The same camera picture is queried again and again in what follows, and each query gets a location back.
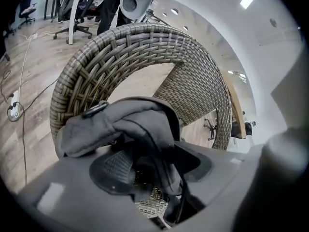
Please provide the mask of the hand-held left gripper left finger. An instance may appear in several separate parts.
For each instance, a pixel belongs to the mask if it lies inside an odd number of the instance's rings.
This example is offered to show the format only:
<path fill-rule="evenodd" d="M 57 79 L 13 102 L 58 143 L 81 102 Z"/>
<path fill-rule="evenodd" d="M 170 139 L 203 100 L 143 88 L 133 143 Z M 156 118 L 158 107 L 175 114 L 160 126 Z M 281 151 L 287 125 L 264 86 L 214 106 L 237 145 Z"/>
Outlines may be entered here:
<path fill-rule="evenodd" d="M 18 201 L 53 232 L 159 231 L 131 197 L 111 195 L 93 183 L 89 167 L 105 153 L 58 160 L 18 193 Z"/>

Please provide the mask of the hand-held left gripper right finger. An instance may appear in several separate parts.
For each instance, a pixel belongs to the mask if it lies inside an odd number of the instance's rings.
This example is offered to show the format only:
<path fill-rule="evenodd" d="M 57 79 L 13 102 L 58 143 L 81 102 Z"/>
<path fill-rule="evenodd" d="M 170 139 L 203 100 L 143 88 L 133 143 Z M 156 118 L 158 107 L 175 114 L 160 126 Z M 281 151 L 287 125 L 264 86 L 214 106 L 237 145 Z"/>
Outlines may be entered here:
<path fill-rule="evenodd" d="M 199 211 L 177 232 L 301 232 L 304 229 L 304 131 L 289 128 L 236 155 L 178 142 L 212 160 L 212 171 L 188 183 Z"/>

